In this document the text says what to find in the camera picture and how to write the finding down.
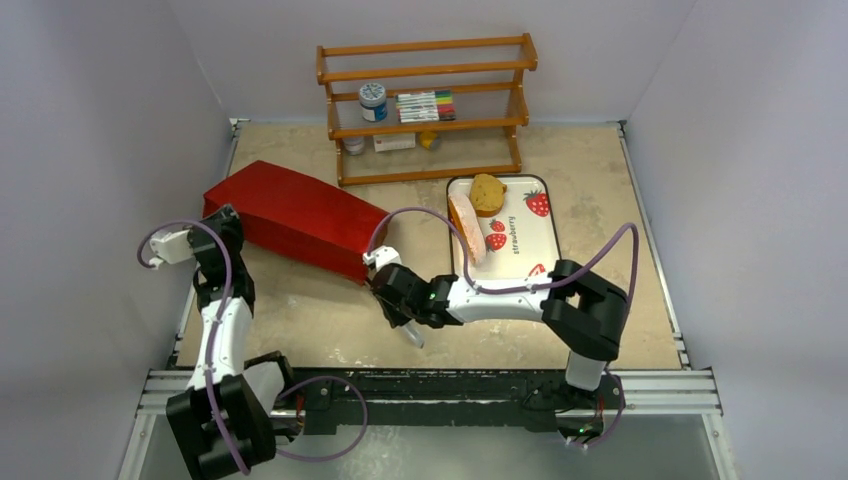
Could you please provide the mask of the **red paper bag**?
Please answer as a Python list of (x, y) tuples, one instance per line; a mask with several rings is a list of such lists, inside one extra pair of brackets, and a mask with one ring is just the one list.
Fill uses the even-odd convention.
[(364, 284), (362, 256), (388, 212), (315, 177), (258, 160), (207, 190), (203, 214), (229, 204), (245, 239)]

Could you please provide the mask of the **strawberry print white tray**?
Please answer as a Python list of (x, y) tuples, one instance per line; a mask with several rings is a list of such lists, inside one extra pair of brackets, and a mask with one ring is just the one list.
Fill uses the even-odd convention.
[(503, 175), (504, 206), (478, 223), (487, 245), (480, 265), (469, 266), (474, 279), (525, 278), (544, 273), (561, 259), (547, 184), (530, 174)]

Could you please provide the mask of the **yellow fake bread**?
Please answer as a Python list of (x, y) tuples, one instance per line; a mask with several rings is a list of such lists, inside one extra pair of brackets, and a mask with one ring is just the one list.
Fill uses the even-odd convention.
[(475, 175), (468, 194), (471, 205), (478, 217), (489, 218), (497, 215), (505, 203), (507, 185), (490, 174)]

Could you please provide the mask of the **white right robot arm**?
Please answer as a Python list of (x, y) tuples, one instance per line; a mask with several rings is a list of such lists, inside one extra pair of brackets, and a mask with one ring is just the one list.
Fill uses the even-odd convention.
[(416, 322), (438, 329), (488, 320), (546, 325), (570, 349), (563, 397), (584, 407), (599, 396), (604, 369), (619, 356), (629, 297), (571, 260), (559, 260), (551, 272), (528, 280), (548, 278), (555, 284), (551, 288), (531, 284), (512, 292), (505, 280), (481, 281), (477, 288), (453, 274), (425, 281), (410, 268), (390, 263), (376, 271), (370, 290), (394, 328)]

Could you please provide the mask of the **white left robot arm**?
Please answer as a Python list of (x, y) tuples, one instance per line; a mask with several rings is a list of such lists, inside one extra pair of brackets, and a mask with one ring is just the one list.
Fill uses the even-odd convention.
[(149, 245), (158, 264), (194, 260), (202, 321), (199, 356), (184, 392), (169, 398), (166, 417), (193, 479), (247, 473), (273, 459), (272, 408), (297, 399), (298, 382), (278, 351), (245, 356), (256, 300), (241, 257), (244, 230), (229, 204), (180, 231), (157, 233)]

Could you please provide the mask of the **small white box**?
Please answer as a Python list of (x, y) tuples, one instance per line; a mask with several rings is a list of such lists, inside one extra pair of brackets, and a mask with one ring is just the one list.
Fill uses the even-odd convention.
[(414, 133), (380, 134), (374, 135), (372, 139), (374, 149), (378, 153), (416, 147), (416, 135)]

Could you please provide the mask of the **small white bottle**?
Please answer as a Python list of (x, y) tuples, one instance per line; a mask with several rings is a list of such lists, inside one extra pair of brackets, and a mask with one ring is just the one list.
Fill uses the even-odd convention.
[(343, 147), (349, 155), (360, 155), (365, 151), (366, 141), (362, 136), (345, 137), (342, 139)]

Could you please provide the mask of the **small yellow cube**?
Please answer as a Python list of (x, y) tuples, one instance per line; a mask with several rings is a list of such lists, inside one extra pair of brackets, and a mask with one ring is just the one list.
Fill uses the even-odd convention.
[(420, 145), (428, 151), (437, 149), (440, 145), (440, 141), (440, 136), (436, 132), (425, 131), (419, 134)]

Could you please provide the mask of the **pack of coloured markers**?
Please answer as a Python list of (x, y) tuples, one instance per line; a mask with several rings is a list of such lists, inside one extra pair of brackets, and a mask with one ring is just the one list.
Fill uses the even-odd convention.
[(445, 122), (456, 119), (453, 94), (449, 89), (397, 94), (395, 106), (401, 123)]

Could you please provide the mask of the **blue label white jar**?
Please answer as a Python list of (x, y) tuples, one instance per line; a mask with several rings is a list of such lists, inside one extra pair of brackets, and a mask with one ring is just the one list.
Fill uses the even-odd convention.
[(368, 122), (381, 122), (387, 117), (387, 90), (376, 82), (362, 85), (358, 91), (361, 114)]

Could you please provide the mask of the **orange wooden shelf rack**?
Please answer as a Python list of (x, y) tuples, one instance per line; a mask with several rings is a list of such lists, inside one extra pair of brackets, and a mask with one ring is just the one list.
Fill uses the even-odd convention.
[[(538, 67), (533, 37), (521, 35), (316, 49), (327, 135), (341, 187), (521, 172), (517, 130), (528, 125), (524, 76)], [(507, 164), (353, 175), (344, 142), (354, 137), (500, 129)]]

